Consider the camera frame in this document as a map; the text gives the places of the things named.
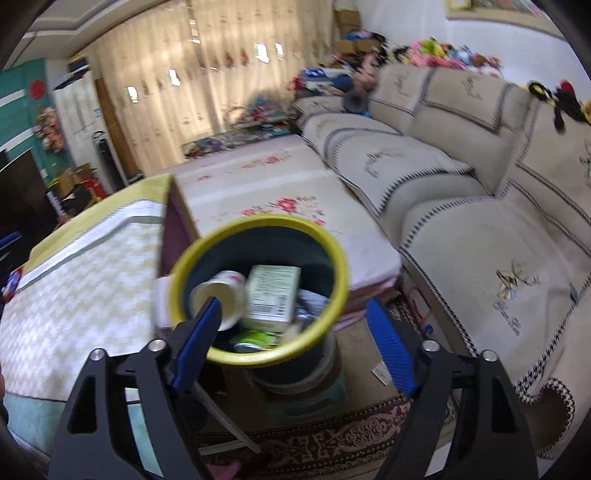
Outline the white paper cup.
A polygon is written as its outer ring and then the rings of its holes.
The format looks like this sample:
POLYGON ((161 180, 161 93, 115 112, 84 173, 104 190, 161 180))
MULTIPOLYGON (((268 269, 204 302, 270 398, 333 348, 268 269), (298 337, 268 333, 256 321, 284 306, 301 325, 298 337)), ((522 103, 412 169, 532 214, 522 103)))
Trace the white paper cup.
POLYGON ((194 287, 189 294, 190 314, 195 316, 209 297, 216 298, 221 304, 218 330, 223 332, 235 327, 245 313, 245 276, 236 271, 223 270, 194 287))

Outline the green banded clear jar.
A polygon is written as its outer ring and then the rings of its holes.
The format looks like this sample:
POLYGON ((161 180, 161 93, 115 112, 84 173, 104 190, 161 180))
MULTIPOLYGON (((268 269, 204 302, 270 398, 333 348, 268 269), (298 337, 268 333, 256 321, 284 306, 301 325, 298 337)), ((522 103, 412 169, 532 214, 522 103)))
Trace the green banded clear jar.
POLYGON ((280 336, 273 332, 249 330, 240 332, 230 341, 236 353, 256 353, 269 351, 280 342, 280 336))

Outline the pale green carton box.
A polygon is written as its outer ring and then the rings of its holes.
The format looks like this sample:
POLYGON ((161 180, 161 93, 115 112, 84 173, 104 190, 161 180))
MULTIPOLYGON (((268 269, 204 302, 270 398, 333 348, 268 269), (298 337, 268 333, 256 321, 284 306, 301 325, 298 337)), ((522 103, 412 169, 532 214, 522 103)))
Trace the pale green carton box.
POLYGON ((273 333, 287 331, 294 320, 300 277, 301 269, 294 266, 253 266, 245 284, 242 327, 273 333))

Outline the blue white sachet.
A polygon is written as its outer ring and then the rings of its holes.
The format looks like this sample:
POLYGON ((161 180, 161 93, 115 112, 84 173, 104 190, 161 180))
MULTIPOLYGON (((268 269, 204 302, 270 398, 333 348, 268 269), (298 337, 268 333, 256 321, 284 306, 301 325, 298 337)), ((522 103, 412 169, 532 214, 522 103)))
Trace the blue white sachet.
POLYGON ((295 300, 295 320, 304 328, 308 328, 320 317, 328 302, 328 297, 304 289, 298 290, 295 300))

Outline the yellow rimmed black trash bin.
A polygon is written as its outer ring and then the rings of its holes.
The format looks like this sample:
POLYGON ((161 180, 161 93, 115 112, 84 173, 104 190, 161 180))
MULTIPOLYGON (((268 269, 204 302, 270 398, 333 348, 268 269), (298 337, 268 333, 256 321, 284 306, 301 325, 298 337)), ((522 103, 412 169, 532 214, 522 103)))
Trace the yellow rimmed black trash bin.
POLYGON ((314 222, 265 214, 231 222, 190 245, 168 287, 173 326, 208 297, 222 322, 199 381, 228 389, 231 371, 280 387, 318 368, 349 297, 348 261, 337 239, 314 222))

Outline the black flat television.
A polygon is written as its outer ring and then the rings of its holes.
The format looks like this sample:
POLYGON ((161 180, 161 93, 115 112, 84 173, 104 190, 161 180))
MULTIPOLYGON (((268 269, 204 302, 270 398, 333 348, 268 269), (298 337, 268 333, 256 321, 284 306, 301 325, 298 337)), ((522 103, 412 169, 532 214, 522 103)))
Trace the black flat television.
POLYGON ((1 237, 20 234, 24 260, 57 227, 58 215, 47 193, 31 149, 1 169, 1 237))

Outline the red blue snack pack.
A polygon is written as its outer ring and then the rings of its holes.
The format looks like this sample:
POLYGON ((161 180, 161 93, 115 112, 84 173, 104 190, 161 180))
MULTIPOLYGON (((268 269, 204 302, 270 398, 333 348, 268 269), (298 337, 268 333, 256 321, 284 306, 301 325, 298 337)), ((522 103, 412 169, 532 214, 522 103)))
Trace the red blue snack pack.
POLYGON ((20 267, 8 275, 5 285, 1 288, 1 299, 3 303, 9 302, 15 296, 22 274, 23 268, 20 267))

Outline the teal plastic stool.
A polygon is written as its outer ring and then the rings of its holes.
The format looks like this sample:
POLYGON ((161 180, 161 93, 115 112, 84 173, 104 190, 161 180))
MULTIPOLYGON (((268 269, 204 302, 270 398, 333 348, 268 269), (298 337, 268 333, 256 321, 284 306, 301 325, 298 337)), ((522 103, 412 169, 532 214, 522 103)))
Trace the teal plastic stool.
POLYGON ((333 379, 325 379, 325 386, 287 400, 266 401, 266 413, 280 422, 304 421, 325 414, 348 401, 346 376, 339 373, 333 379))

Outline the patterned floor rug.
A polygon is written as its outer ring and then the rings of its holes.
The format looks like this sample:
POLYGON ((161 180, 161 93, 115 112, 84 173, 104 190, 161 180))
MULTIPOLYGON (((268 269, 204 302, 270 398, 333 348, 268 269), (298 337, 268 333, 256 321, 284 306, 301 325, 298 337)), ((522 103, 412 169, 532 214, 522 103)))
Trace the patterned floor rug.
POLYGON ((252 432, 247 448, 207 455, 215 466, 239 464, 239 479, 346 479, 378 470, 403 431, 412 403, 392 397, 366 409, 290 427, 252 432))

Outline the black tower fan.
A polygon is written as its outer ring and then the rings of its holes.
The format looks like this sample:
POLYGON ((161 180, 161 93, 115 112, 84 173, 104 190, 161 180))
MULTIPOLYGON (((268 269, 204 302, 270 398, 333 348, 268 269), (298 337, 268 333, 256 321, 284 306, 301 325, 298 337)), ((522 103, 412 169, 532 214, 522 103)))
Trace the black tower fan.
POLYGON ((92 134, 92 141, 96 147, 103 166, 106 168, 106 172, 113 190, 118 191, 125 188, 125 176, 119 171, 118 164, 115 161, 108 144, 106 133, 102 130, 95 131, 92 134))

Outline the floral bed cover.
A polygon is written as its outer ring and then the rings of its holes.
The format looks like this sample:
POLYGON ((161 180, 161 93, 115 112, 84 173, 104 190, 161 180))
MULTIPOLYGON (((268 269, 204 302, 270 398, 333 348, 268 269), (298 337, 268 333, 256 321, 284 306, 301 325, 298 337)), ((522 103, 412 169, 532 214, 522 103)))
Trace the floral bed cover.
POLYGON ((242 218, 303 218, 339 241, 349 261, 345 317, 394 295, 401 258, 372 215, 297 136, 214 153, 170 168, 200 235, 242 218))

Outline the beige sectional sofa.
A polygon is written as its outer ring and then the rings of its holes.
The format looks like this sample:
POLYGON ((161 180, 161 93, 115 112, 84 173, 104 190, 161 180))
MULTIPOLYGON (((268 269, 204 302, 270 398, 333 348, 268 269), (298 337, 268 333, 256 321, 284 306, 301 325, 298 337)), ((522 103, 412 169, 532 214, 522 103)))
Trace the beige sectional sofa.
POLYGON ((590 128, 513 83, 389 64, 367 115, 294 103, 301 134, 400 253, 425 331, 495 351, 540 458, 590 410, 590 128))

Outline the low glass shelf with books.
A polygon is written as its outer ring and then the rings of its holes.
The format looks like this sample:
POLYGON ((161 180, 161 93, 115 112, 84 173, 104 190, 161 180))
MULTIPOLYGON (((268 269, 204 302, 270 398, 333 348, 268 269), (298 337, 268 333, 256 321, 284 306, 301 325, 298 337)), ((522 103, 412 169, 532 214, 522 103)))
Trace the low glass shelf with books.
POLYGON ((235 125, 221 134, 187 142, 181 146, 181 152, 186 160, 192 160, 293 133, 294 126, 290 120, 235 125))

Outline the beige window curtains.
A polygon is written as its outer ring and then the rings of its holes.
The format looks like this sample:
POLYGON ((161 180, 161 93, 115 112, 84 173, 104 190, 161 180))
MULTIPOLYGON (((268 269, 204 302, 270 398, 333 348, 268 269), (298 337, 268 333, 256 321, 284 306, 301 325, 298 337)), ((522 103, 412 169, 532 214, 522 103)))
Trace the beige window curtains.
POLYGON ((182 147, 228 130, 259 97, 287 101, 301 69, 332 47, 331 1, 167 1, 85 50, 144 175, 184 160, 182 147))

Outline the pile of plush toys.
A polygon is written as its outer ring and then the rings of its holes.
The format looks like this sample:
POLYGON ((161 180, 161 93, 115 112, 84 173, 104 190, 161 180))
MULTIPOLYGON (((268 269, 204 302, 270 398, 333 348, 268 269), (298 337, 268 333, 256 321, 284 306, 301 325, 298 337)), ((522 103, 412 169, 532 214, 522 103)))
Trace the pile of plush toys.
POLYGON ((417 67, 470 70, 477 74, 502 78, 501 61, 497 57, 473 52, 469 47, 455 47, 430 37, 411 45, 384 42, 375 50, 375 65, 399 63, 417 67))

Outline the framed flower painting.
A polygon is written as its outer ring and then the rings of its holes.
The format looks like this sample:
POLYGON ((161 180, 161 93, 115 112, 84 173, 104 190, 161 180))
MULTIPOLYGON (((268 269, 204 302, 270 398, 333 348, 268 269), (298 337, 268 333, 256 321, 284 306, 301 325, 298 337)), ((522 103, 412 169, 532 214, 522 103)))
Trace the framed flower painting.
POLYGON ((558 39, 564 36, 550 17, 533 1, 446 0, 448 20, 473 20, 510 24, 539 31, 558 39))

